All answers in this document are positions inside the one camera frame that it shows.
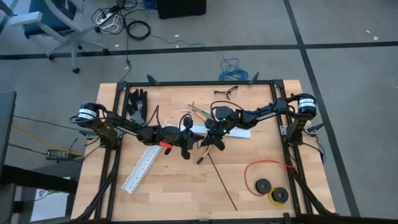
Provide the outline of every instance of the chair base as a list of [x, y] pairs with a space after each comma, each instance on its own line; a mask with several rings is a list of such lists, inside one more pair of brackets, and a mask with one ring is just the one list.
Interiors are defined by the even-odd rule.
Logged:
[[74, 73], [79, 73], [80, 69], [76, 66], [76, 48], [81, 50], [83, 47], [81, 44], [86, 44], [86, 45], [92, 45], [95, 47], [101, 47], [103, 49], [103, 52], [105, 55], [109, 55], [109, 50], [106, 48], [105, 45], [94, 42], [94, 41], [89, 41], [89, 40], [84, 40], [82, 37], [86, 35], [90, 30], [92, 30], [93, 26], [90, 26], [83, 30], [82, 32], [79, 33], [74, 33], [68, 37], [64, 37], [63, 39], [59, 38], [54, 38], [55, 40], [59, 41], [60, 44], [58, 44], [56, 47], [53, 49], [49, 50], [46, 54], [46, 56], [50, 59], [53, 60], [54, 57], [52, 56], [53, 53], [55, 53], [58, 50], [62, 50], [66, 47], [70, 47], [70, 53], [71, 53], [71, 59], [72, 59], [72, 71]]

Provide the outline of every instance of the power strip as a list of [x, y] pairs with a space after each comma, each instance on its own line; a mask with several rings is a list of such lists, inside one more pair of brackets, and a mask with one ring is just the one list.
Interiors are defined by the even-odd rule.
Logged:
[[[167, 121], [162, 127], [171, 126]], [[142, 178], [144, 178], [146, 172], [150, 168], [150, 165], [155, 161], [157, 155], [162, 150], [162, 146], [149, 146], [144, 154], [139, 159], [137, 165], [132, 170], [130, 176], [122, 185], [122, 189], [129, 192], [129, 194], [134, 193]]]
[[107, 15], [106, 15], [106, 17], [105, 18], [103, 18], [103, 19], [100, 19], [98, 22], [97, 22], [97, 25], [101, 25], [101, 24], [103, 24], [104, 22], [106, 22], [110, 17], [112, 17], [112, 16], [114, 16], [115, 15], [115, 12], [109, 12]]

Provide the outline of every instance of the black glove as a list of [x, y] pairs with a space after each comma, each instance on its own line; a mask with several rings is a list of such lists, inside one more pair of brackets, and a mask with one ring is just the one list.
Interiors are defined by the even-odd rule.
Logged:
[[143, 126], [147, 119], [147, 100], [148, 92], [144, 90], [135, 90], [134, 93], [129, 93], [129, 102], [127, 103], [127, 112], [130, 114], [130, 120]]

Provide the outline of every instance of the black floor stripe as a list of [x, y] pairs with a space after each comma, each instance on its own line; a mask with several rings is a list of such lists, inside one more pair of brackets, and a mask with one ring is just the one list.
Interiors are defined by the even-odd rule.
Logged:
[[309, 59], [307, 51], [305, 49], [304, 42], [303, 42], [302, 36], [299, 31], [299, 26], [297, 25], [297, 21], [294, 17], [292, 6], [290, 5], [289, 0], [284, 0], [284, 3], [285, 3], [286, 10], [287, 10], [287, 14], [289, 15], [290, 23], [293, 28], [294, 36], [296, 38], [296, 41], [297, 41], [299, 49], [300, 49], [301, 56], [303, 58], [303, 62], [304, 62], [304, 66], [305, 66], [305, 69], [308, 74], [308, 78], [310, 79], [310, 83], [311, 83], [315, 98], [317, 99], [319, 112], [320, 112], [322, 120], [325, 124], [325, 130], [328, 135], [331, 151], [332, 151], [333, 157], [335, 159], [335, 163], [336, 163], [337, 171], [340, 176], [341, 184], [343, 186], [343, 191], [344, 191], [344, 194], [345, 194], [345, 197], [347, 200], [349, 212], [351, 213], [351, 216], [353, 216], [353, 217], [360, 217], [359, 209], [358, 209], [358, 206], [355, 201], [353, 189], [351, 188], [351, 184], [349, 182], [347, 171], [346, 171], [344, 163], [343, 163], [343, 158], [341, 156], [341, 153], [340, 153], [340, 150], [339, 150], [339, 147], [337, 144], [335, 132], [331, 126], [329, 115], [326, 110], [325, 103], [323, 102], [322, 94], [320, 92], [317, 79], [315, 78], [315, 74], [313, 72], [310, 59]]
[[[282, 44], [282, 45], [234, 45], [234, 46], [218, 46], [218, 47], [185, 47], [178, 49], [143, 49], [128, 50], [128, 55], [145, 55], [145, 54], [175, 54], [175, 53], [192, 53], [192, 52], [216, 52], [216, 51], [240, 51], [240, 50], [299, 50], [299, 49], [345, 49], [345, 48], [361, 48], [361, 47], [393, 47], [398, 46], [398, 41], [390, 42], [364, 42], [364, 43], [345, 43], [345, 44]], [[125, 50], [109, 51], [111, 56], [125, 55]], [[70, 53], [55, 53], [54, 58], [68, 58]], [[99, 57], [106, 56], [102, 51], [96, 52], [78, 52], [77, 57]], [[45, 54], [15, 54], [0, 55], [0, 60], [23, 60], [23, 59], [43, 59], [47, 58]]]
[[[13, 1], [11, 2], [11, 4], [9, 5], [9, 8], [10, 8], [11, 10], [14, 10], [15, 7], [17, 6], [17, 3], [18, 3], [18, 0], [13, 0]], [[6, 24], [7, 24], [7, 22], [8, 22], [9, 19], [10, 19], [10, 17], [7, 16], [7, 14], [4, 14], [4, 18], [2, 19], [2, 21], [1, 21], [1, 23], [0, 23], [0, 34], [1, 34], [2, 30], [5, 28], [5, 26], [6, 26]]]
[[360, 48], [360, 47], [393, 47], [398, 46], [398, 41], [386, 42], [362, 42], [362, 43], [345, 43], [345, 44], [305, 44], [305, 49], [344, 49], [344, 48]]

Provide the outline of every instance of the black robotic arm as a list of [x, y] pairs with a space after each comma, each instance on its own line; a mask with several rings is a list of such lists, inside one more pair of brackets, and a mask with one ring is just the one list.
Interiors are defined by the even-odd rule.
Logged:
[[[99, 118], [100, 110], [106, 112], [106, 117]], [[101, 137], [101, 145], [111, 149], [120, 146], [116, 129], [134, 135], [147, 146], [159, 145], [166, 146], [168, 149], [173, 146], [181, 147], [181, 155], [184, 159], [190, 158], [188, 151], [197, 141], [204, 138], [190, 130], [193, 124], [191, 116], [183, 116], [183, 123], [188, 128], [180, 131], [178, 127], [173, 126], [162, 128], [159, 124], [154, 126], [137, 124], [120, 117], [115, 112], [107, 111], [101, 104], [86, 103], [81, 105], [78, 115], [74, 119], [71, 121], [72, 123], [92, 129]]]
[[[289, 105], [293, 101], [298, 103], [297, 113], [294, 111], [294, 107]], [[231, 103], [229, 101], [216, 101], [214, 103], [222, 102]], [[240, 106], [235, 111], [227, 106], [213, 107], [214, 103], [211, 104], [213, 119], [206, 120], [205, 126], [209, 131], [201, 145], [214, 144], [219, 150], [224, 150], [225, 145], [222, 138], [233, 128], [250, 129], [258, 122], [278, 114], [289, 115], [294, 118], [294, 123], [287, 127], [286, 140], [290, 144], [299, 145], [302, 143], [302, 131], [305, 123], [317, 115], [315, 98], [306, 93], [292, 95], [290, 98], [278, 98], [274, 103], [269, 103], [267, 106], [254, 111], [244, 110]]]

